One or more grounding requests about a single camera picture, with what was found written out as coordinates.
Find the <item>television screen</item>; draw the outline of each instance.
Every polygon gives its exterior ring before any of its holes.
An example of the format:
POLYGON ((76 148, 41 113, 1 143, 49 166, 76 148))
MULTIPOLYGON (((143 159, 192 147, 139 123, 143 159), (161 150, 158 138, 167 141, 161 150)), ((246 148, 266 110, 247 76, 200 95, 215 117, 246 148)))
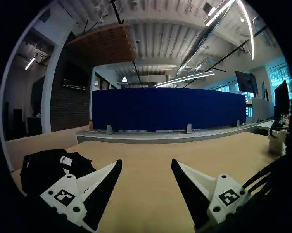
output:
POLYGON ((236 71, 237 83, 240 91, 258 93, 256 77, 251 74, 236 71))
POLYGON ((289 114, 290 101, 288 96, 288 87, 286 80, 283 81, 275 90, 275 114, 284 115, 289 114))
POLYGON ((86 90, 88 88, 89 73, 68 61, 64 66, 64 78, 62 85, 64 87, 86 90))

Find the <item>white desk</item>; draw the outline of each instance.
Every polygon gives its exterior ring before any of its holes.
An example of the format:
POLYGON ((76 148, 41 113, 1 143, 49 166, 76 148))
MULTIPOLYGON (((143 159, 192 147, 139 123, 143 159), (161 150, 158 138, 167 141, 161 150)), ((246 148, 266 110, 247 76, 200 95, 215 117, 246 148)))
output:
POLYGON ((257 125, 257 128, 269 130, 273 124, 274 120, 269 120, 267 122, 263 122, 262 124, 257 125))

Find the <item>ceiling duct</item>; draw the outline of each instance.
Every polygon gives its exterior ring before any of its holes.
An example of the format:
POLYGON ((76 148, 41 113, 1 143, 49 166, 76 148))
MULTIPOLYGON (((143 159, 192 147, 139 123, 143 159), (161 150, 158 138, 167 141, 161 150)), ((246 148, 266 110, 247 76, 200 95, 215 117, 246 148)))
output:
POLYGON ((229 9, 230 7, 224 10, 208 27, 205 27, 203 31, 201 31, 198 38, 196 39, 191 49, 189 50, 188 54, 185 56, 184 60, 181 62, 179 68, 177 69, 175 78, 177 78, 180 75, 182 70, 186 67, 186 65, 190 62, 194 55, 199 51, 199 49, 202 47, 204 42, 207 40, 212 31, 217 27, 217 25, 225 16, 225 14, 229 11, 229 9))

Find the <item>wooden ceiling panel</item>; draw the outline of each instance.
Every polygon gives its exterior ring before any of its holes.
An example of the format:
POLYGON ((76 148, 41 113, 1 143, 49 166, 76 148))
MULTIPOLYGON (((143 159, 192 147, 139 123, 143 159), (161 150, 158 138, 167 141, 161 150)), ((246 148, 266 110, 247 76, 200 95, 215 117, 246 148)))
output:
POLYGON ((134 61, 136 54, 130 33, 126 29, 128 25, 90 32, 66 46, 93 66, 134 61))

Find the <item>ceiling light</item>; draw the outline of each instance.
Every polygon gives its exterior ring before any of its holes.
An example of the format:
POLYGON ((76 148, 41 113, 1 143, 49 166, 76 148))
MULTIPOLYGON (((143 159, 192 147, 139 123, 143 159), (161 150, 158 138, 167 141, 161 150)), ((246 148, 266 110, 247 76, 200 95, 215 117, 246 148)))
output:
POLYGON ((190 79, 206 77, 206 76, 210 76, 210 75, 214 75, 214 74, 215 74, 214 71, 208 71, 208 72, 199 73, 199 74, 195 74, 195 75, 189 75, 186 77, 177 78, 177 79, 173 79, 173 80, 161 83, 161 84, 157 84, 157 85, 155 85, 155 87, 163 87, 166 85, 170 85, 170 84, 174 84, 174 83, 178 83, 178 82, 183 82, 183 81, 187 81, 190 79))
POLYGON ((27 69, 29 68, 29 66, 33 63, 34 60, 35 60, 35 58, 33 58, 33 59, 29 62, 29 64, 25 67, 25 70, 27 70, 27 69))
POLYGON ((216 10, 216 8, 215 7, 212 7, 212 9, 210 10, 210 12, 208 13, 208 16, 210 16, 215 10, 216 10))
POLYGON ((250 23, 246 8, 245 8, 244 4, 242 3, 242 1, 237 0, 237 4, 241 8, 241 10, 243 11, 243 14, 244 14, 246 21, 247 21, 247 24, 248 24, 249 33, 250 33, 250 42, 251 42, 251 60, 253 60, 254 59, 254 35, 252 33, 251 23, 250 23))
POLYGON ((201 68, 202 67, 202 64, 199 64, 196 68, 195 68, 195 70, 198 70, 199 68, 201 68))
POLYGON ((219 6, 214 10, 214 12, 216 12, 215 14, 213 14, 212 16, 209 16, 206 20, 205 20, 205 25, 206 27, 208 27, 213 21, 215 21, 215 19, 225 10, 227 9, 229 6, 231 6, 231 4, 235 2, 235 0, 223 0, 222 3, 219 4, 219 6))

